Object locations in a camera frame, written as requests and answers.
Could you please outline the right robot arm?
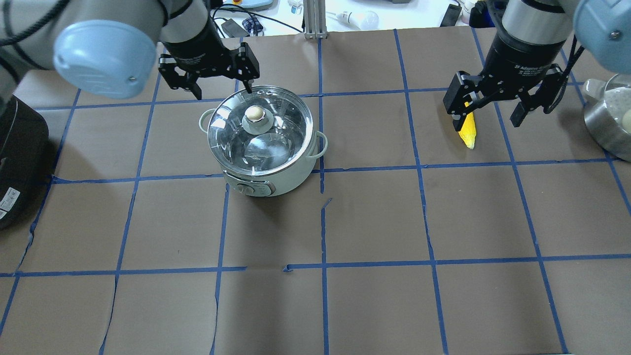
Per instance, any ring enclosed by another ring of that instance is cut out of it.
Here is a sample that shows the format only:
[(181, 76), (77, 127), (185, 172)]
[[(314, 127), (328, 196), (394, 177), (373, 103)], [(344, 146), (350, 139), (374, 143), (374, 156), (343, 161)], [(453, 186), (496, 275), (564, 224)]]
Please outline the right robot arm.
[(456, 131), (489, 103), (518, 99), (515, 127), (539, 107), (552, 112), (584, 50), (607, 70), (630, 73), (628, 0), (506, 0), (500, 10), (493, 0), (487, 5), (496, 34), (483, 69), (456, 72), (443, 98)]

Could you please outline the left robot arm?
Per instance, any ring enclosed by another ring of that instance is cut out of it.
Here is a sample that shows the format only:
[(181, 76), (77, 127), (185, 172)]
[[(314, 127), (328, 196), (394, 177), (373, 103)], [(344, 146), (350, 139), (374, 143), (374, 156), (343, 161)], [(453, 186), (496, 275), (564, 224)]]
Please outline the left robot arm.
[(31, 70), (55, 70), (111, 99), (144, 90), (154, 65), (201, 99), (199, 78), (224, 76), (251, 90), (259, 62), (247, 43), (228, 49), (202, 0), (3, 0), (1, 110)]

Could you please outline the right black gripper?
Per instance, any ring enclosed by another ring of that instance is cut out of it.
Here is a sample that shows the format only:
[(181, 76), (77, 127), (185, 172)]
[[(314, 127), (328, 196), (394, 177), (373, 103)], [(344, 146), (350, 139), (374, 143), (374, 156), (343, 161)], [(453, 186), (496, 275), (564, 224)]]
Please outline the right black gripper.
[[(561, 103), (567, 86), (567, 74), (554, 64), (561, 47), (562, 42), (532, 44), (507, 32), (496, 33), (481, 75), (457, 71), (443, 98), (455, 131), (462, 130), (468, 114), (486, 105), (480, 93), (494, 101), (511, 100), (518, 95), (519, 103), (511, 114), (515, 128), (539, 107), (544, 114), (551, 114)], [(534, 94), (527, 92), (539, 83)]]

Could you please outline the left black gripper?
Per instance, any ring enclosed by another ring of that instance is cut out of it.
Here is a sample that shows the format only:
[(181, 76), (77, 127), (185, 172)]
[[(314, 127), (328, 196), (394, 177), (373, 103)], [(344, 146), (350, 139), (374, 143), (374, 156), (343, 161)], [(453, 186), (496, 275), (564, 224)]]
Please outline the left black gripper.
[[(198, 78), (224, 76), (243, 83), (252, 94), (255, 79), (261, 76), (259, 61), (250, 45), (241, 42), (229, 50), (210, 18), (170, 20), (163, 27), (163, 45), (170, 55), (160, 55), (158, 71), (172, 90), (182, 89), (202, 99)], [(185, 72), (179, 74), (177, 69)]]

